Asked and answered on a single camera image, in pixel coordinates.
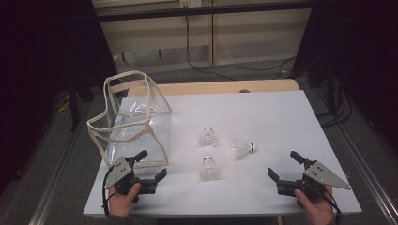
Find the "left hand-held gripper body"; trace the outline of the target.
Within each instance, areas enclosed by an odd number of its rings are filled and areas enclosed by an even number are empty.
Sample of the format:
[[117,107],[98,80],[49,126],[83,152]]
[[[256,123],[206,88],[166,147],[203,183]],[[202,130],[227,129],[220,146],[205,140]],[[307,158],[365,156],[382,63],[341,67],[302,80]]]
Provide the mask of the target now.
[[154,194],[157,181],[155,179],[140,179],[134,173],[134,158],[120,157],[105,174],[103,189],[115,187],[116,192],[127,195],[135,183],[142,185],[140,194]]

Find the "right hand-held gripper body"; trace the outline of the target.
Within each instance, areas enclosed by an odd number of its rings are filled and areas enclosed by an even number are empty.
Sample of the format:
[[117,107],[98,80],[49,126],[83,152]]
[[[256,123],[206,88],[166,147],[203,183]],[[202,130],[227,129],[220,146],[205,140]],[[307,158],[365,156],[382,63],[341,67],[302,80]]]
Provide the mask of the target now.
[[298,163],[304,166],[304,173],[301,179],[296,181],[281,180],[276,176],[276,187],[279,195],[295,196],[295,190],[301,190],[307,198],[315,200],[321,197],[326,186],[350,190],[351,186],[323,165],[321,162],[309,159],[298,159]]

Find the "transparent bag with beige trim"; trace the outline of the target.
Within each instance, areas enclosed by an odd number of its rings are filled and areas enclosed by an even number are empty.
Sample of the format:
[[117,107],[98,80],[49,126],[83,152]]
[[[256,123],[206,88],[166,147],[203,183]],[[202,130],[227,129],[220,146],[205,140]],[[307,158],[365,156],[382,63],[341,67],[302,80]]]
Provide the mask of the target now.
[[166,166],[172,109],[155,82],[138,70],[123,72],[104,81],[103,97],[104,111],[86,124],[105,165],[146,150],[137,168]]

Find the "white shuttlecock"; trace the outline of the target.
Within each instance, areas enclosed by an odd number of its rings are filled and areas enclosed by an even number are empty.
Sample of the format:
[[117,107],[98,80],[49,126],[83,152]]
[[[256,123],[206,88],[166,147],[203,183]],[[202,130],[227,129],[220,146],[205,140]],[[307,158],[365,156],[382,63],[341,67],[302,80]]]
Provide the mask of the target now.
[[244,157],[252,152],[254,152],[256,146],[253,142],[245,142],[241,139],[235,138],[232,140],[231,152],[235,158]]
[[211,127],[205,127],[199,137],[199,144],[202,147],[214,147],[217,145],[217,138]]
[[200,173],[203,182],[218,180],[221,176],[220,170],[214,163],[210,156],[205,156],[203,159],[203,168]]

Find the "person's left hand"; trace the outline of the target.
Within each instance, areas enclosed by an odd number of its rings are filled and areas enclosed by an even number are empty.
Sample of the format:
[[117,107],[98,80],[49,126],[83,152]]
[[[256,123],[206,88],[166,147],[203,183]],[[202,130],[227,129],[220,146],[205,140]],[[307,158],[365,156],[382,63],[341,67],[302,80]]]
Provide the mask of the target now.
[[110,198],[109,211],[113,216],[127,218],[130,216],[133,206],[133,200],[138,195],[141,189],[139,183],[134,184],[127,195],[119,194],[115,186],[108,189]]

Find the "person's right hand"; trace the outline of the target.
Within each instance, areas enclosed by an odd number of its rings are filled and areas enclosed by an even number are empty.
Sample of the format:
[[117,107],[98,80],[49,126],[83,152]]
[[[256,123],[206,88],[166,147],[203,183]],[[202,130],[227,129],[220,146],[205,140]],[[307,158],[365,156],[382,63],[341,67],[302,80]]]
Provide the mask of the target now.
[[306,210],[308,225],[331,225],[333,223],[333,207],[326,200],[311,202],[299,189],[295,190],[295,196]]

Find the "wooden table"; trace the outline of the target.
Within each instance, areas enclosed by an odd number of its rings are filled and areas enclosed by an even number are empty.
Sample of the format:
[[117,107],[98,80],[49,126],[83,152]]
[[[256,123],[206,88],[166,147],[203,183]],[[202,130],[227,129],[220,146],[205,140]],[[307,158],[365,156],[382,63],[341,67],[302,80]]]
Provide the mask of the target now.
[[231,82],[167,83],[158,84],[158,88],[165,96],[175,96],[244,92],[256,93],[298,91],[299,85],[294,80],[283,79]]

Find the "black curtain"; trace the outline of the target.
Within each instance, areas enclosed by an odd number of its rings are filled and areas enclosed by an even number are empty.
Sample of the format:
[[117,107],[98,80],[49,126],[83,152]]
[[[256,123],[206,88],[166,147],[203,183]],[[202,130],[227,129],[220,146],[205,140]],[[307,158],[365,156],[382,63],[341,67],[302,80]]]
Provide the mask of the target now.
[[335,76],[398,151],[398,0],[313,0],[294,70]]
[[0,193],[30,157],[54,95],[89,101],[114,74],[92,0],[0,0]]

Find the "beige cabinet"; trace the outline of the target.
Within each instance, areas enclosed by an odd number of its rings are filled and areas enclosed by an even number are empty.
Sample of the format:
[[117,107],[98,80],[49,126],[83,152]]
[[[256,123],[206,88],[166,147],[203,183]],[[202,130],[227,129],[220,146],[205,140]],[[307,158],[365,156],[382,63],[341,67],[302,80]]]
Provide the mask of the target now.
[[[100,16],[164,9],[248,6],[289,0],[202,0],[181,8],[179,0],[92,0]],[[277,60],[297,54],[308,8],[176,16],[102,22],[101,28],[120,71],[145,73],[190,67]]]

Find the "aluminium rail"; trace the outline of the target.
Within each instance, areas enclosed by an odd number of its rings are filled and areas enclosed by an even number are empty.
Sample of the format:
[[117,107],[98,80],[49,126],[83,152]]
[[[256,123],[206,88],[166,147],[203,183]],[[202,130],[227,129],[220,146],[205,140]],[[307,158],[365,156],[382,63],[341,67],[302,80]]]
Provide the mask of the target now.
[[342,225],[398,225],[398,155],[353,100],[349,117],[324,132],[360,204]]
[[54,204],[54,199],[57,193],[57,190],[60,185],[60,180],[64,173],[65,167],[68,163],[69,156],[71,151],[74,148],[77,137],[80,134],[83,125],[85,124],[85,119],[89,115],[91,105],[84,105],[80,111],[80,116],[82,121],[78,123],[77,127],[68,135],[68,139],[66,144],[62,149],[62,153],[60,158],[57,161],[54,172],[51,176],[49,183],[47,184],[44,193],[42,194],[36,210],[31,217],[28,225],[45,225],[45,221],[50,213],[50,210]]

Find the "white wall socket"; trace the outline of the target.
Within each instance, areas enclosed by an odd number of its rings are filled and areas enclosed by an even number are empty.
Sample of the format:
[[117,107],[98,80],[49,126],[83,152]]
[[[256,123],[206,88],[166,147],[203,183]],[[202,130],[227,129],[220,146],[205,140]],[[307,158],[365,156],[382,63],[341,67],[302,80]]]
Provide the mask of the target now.
[[202,6],[202,0],[179,0],[181,8],[199,8]]

